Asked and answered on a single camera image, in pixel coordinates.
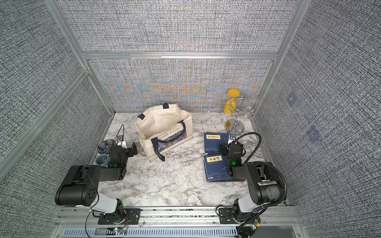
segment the canvas tote bag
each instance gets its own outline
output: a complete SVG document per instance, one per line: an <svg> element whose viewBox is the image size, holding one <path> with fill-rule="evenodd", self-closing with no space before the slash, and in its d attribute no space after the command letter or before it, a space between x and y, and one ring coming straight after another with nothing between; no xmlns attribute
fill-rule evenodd
<svg viewBox="0 0 381 238"><path fill-rule="evenodd" d="M149 161L165 161L165 154L193 137L192 114L177 104L150 107L135 121Z"/></svg>

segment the textured wall panel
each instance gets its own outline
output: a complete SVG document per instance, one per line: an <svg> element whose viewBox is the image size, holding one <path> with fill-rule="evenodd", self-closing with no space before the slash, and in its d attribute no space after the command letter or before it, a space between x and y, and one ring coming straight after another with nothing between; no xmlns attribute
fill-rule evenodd
<svg viewBox="0 0 381 238"><path fill-rule="evenodd" d="M312 1L259 109L311 237L381 237L380 12Z"/></svg>
<svg viewBox="0 0 381 238"><path fill-rule="evenodd" d="M43 0L0 13L1 160L82 67Z"/></svg>
<svg viewBox="0 0 381 238"><path fill-rule="evenodd" d="M56 191L70 166L90 162L109 117L84 79L0 183L1 237L49 237L61 211Z"/></svg>
<svg viewBox="0 0 381 238"><path fill-rule="evenodd" d="M85 51L276 52L298 0L58 0Z"/></svg>
<svg viewBox="0 0 381 238"><path fill-rule="evenodd" d="M222 111L228 90L257 95L270 60L92 59L116 111L178 103L185 110Z"/></svg>

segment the book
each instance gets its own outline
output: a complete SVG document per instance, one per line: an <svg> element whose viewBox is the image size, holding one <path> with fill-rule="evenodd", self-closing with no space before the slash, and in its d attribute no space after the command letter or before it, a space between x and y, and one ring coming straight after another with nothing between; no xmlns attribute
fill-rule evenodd
<svg viewBox="0 0 381 238"><path fill-rule="evenodd" d="M207 182L242 181L229 176L227 171L227 156L213 154L204 156L204 169Z"/></svg>
<svg viewBox="0 0 381 238"><path fill-rule="evenodd" d="M227 145L228 133L204 133L204 149L207 154L219 153L219 145Z"/></svg>

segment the red wire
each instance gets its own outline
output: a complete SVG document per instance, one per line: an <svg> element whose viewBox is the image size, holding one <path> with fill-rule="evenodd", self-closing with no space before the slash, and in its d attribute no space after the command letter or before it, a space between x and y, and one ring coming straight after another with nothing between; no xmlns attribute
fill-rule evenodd
<svg viewBox="0 0 381 238"><path fill-rule="evenodd" d="M124 227L123 227L122 229L124 229L124 228L127 226L127 229L126 229L126 230L128 230L128 220L129 220L129 218L128 218L128 216L126 216L126 217L124 217L124 218L127 218L127 223L124 225Z"/></svg>

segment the white marble surface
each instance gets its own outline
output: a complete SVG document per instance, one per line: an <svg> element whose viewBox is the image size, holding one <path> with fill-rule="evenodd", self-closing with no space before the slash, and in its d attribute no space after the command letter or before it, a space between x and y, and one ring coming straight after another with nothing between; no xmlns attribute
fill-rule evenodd
<svg viewBox="0 0 381 238"><path fill-rule="evenodd" d="M138 140L134 121L139 113L117 113L105 139L114 139L121 124L130 147L135 141L138 154L128 158L127 173L121 181L100 182L99 191L119 198L124 206L214 206L232 204L248 193L246 182L206 182L203 167L204 133L225 133L224 113L193 113L193 138L165 155L165 162L149 162ZM245 132L253 131L249 120L240 119ZM240 139L246 149L243 160L255 148L254 135ZM258 150L250 161L263 160Z"/></svg>

